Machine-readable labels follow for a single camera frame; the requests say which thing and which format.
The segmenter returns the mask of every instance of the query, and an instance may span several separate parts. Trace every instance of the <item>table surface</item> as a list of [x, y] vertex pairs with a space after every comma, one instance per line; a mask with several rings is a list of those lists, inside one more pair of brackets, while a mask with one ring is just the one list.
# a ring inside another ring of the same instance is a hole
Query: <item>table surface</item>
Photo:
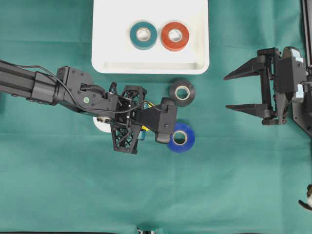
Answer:
[[[311, 139], [293, 122], [265, 127], [227, 104], [261, 101], [258, 78], [223, 81], [262, 48], [304, 51], [300, 0], [210, 0], [209, 70], [179, 108], [196, 143], [171, 153], [149, 133], [138, 155], [112, 150], [92, 118], [1, 94], [1, 231], [164, 234], [311, 233], [298, 199], [311, 182]], [[91, 0], [2, 0], [0, 58], [69, 65], [96, 84], [142, 85], [160, 102], [176, 76], [104, 75], [91, 65]]]

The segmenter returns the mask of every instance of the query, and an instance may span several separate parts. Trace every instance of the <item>red tape roll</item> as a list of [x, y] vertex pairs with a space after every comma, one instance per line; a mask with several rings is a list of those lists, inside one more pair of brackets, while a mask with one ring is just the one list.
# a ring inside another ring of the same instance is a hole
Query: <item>red tape roll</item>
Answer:
[[[170, 39], [169, 34], [173, 31], [173, 30], [177, 30], [178, 32], [181, 32], [181, 36], [182, 38], [179, 41], [173, 41]], [[170, 51], [180, 51], [183, 50], [185, 48], [185, 46], [187, 45], [187, 43], [189, 42], [190, 39], [190, 33], [189, 30], [182, 24], [182, 23], [178, 23], [178, 22], [172, 22], [172, 23], [168, 23], [161, 32], [161, 41], [163, 46], [170, 50]]]

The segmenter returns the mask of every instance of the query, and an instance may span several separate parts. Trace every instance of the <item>green tape roll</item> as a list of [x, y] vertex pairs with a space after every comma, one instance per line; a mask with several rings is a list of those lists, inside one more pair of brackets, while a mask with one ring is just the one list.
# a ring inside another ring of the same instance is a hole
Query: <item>green tape roll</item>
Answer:
[[157, 40], [156, 28], [148, 22], [135, 24], [130, 31], [133, 46], [139, 50], [151, 49]]

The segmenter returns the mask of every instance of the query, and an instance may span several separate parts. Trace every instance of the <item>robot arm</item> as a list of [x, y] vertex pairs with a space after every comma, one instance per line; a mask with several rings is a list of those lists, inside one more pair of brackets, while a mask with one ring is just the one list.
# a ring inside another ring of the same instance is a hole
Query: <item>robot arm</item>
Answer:
[[[277, 48], [259, 50], [251, 59], [224, 79], [260, 75], [261, 104], [231, 105], [228, 109], [241, 111], [263, 118], [263, 125], [286, 124], [291, 103], [303, 103], [304, 88], [308, 93], [306, 65], [301, 53], [294, 47], [286, 47], [282, 53]], [[271, 96], [270, 81], [273, 81], [274, 95]]]
[[[47, 74], [23, 68], [39, 68]], [[88, 73], [67, 66], [59, 68], [55, 76], [39, 66], [19, 66], [0, 60], [0, 92], [105, 118], [111, 124], [114, 150], [118, 152], [137, 153], [142, 126], [155, 132], [156, 142], [169, 143], [176, 123], [174, 100], [163, 98], [160, 105], [144, 109], [147, 91], [141, 86], [126, 86], [119, 95], [116, 83], [106, 91], [94, 85]]]

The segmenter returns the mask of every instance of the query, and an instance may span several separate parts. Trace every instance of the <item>tape core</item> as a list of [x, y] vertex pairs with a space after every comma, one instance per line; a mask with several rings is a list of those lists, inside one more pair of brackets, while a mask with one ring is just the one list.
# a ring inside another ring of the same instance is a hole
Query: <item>tape core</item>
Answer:
[[[179, 133], [184, 135], [184, 142], [183, 143], [177, 142], [177, 140], [175, 139], [176, 135], [179, 134]], [[174, 143], [176, 145], [185, 145], [187, 143], [188, 137], [187, 137], [186, 132], [184, 132], [184, 131], [176, 131], [174, 133], [174, 135], [173, 135], [173, 140], [174, 140]]]
[[136, 32], [136, 38], [139, 41], [148, 41], [151, 39], [151, 31], [148, 28], [139, 28]]
[[[187, 96], [186, 96], [185, 98], [181, 98], [181, 97], [179, 97], [179, 95], [178, 95], [178, 91], [181, 90], [181, 89], [182, 89], [182, 90], [185, 90], [185, 91], [187, 92]], [[179, 99], [179, 100], [181, 100], [181, 101], [187, 100], [187, 99], [190, 97], [190, 95], [191, 95], [191, 91], [190, 91], [190, 89], [189, 89], [188, 87], [186, 87], [186, 86], [178, 86], [177, 89], [175, 90], [175, 96], [176, 96], [176, 98]]]
[[179, 42], [179, 41], [182, 40], [182, 38], [183, 38], [183, 34], [182, 34], [182, 32], [180, 30], [178, 30], [176, 28], [170, 30], [170, 32], [169, 32], [169, 39], [170, 39], [170, 41], [172, 41], [172, 42]]

